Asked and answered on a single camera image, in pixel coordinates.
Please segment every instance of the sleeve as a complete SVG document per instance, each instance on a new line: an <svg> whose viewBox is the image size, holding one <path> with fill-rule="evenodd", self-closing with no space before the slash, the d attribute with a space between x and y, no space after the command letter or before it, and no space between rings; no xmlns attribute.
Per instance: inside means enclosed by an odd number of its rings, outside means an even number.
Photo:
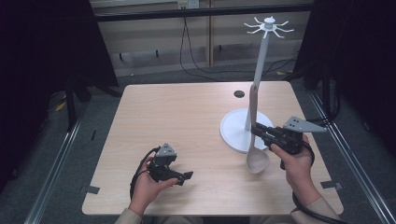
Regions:
<svg viewBox="0 0 396 224"><path fill-rule="evenodd" d="M340 217L332 210L332 207L326 202L326 200L322 197L317 199L316 201L309 204L306 208L309 210L323 215L325 217L331 217L334 219L341 220ZM290 213L291 217L296 221L298 224L305 224L305 223L312 223L312 224L322 224L320 220L314 219L300 210L294 210Z"/></svg>
<svg viewBox="0 0 396 224"><path fill-rule="evenodd" d="M128 208L125 208L115 224L139 224L141 221L142 217L138 216Z"/></svg>

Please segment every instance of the wooden spoon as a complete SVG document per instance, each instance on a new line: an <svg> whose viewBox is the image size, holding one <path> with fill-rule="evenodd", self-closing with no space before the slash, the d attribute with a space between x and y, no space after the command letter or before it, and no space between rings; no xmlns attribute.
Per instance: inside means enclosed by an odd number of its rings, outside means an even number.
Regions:
<svg viewBox="0 0 396 224"><path fill-rule="evenodd" d="M253 127L256 127L258 91L259 90L255 84L251 85L249 94L249 111L250 122ZM247 151L247 168L253 174L263 171L270 164L270 158L267 153L254 147L255 140L256 135L252 134L250 146Z"/></svg>

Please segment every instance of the black tape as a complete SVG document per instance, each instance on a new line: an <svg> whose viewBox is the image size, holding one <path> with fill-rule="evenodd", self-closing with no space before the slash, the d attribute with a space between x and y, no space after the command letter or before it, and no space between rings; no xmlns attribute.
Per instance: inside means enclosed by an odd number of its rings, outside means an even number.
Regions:
<svg viewBox="0 0 396 224"><path fill-rule="evenodd" d="M98 194L100 188L93 187L93 186L87 186L87 187L82 187L79 192L81 193L92 193L92 194Z"/></svg>
<svg viewBox="0 0 396 224"><path fill-rule="evenodd" d="M343 186L341 183L335 183L335 182L333 182L332 180L320 182L320 185L321 185L324 189L335 188L336 190L339 190L339 189L343 189L343 188L344 188L344 186Z"/></svg>

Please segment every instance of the person's left hand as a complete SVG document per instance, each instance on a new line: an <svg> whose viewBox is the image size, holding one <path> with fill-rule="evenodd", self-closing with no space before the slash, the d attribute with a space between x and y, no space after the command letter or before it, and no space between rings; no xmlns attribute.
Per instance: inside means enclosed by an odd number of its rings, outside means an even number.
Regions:
<svg viewBox="0 0 396 224"><path fill-rule="evenodd" d="M134 185L134 195L132 196L129 209L143 216L144 211L158 196L158 194L166 188L172 187L177 183L177 178L168 179L165 181L156 182L151 178L147 169L148 162L152 161L153 157L148 157L143 163L140 172L142 173L136 180Z"/></svg>

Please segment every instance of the aluminum rail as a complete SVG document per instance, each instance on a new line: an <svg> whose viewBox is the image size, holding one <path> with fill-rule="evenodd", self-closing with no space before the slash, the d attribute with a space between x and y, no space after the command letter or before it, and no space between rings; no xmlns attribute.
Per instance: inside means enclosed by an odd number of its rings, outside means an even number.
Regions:
<svg viewBox="0 0 396 224"><path fill-rule="evenodd" d="M35 199L35 203L29 211L27 218L24 221L24 224L38 224L41 221L41 218L44 215L44 211L47 208L47 205L50 201L50 196L55 189L56 183L59 179L59 175L61 174L62 168L64 167L64 163L67 158L67 154L70 151L71 146L76 138L78 133L78 129L81 123L81 120L88 108L89 103L85 103L78 116L78 120L72 130L66 134L64 139L64 143L59 150L58 156L55 159L51 169L49 170L49 174L47 176L46 182L40 190L37 198Z"/></svg>
<svg viewBox="0 0 396 224"><path fill-rule="evenodd" d="M322 108L323 103L316 93L311 92L310 94L311 100L317 108L320 116L325 119L326 114ZM366 174L364 169L361 167L358 159L350 148L344 136L341 134L337 125L334 122L331 122L327 125L327 128L332 135L335 143L340 149L341 154L343 154L346 163L348 164L350 170L353 175L356 177L358 183L361 185L361 189L366 194L367 199L370 201L374 210L378 214L379 219L384 224L394 224L396 223L396 219L391 213L389 206L387 205L385 199L378 191L374 183L371 181L370 177Z"/></svg>

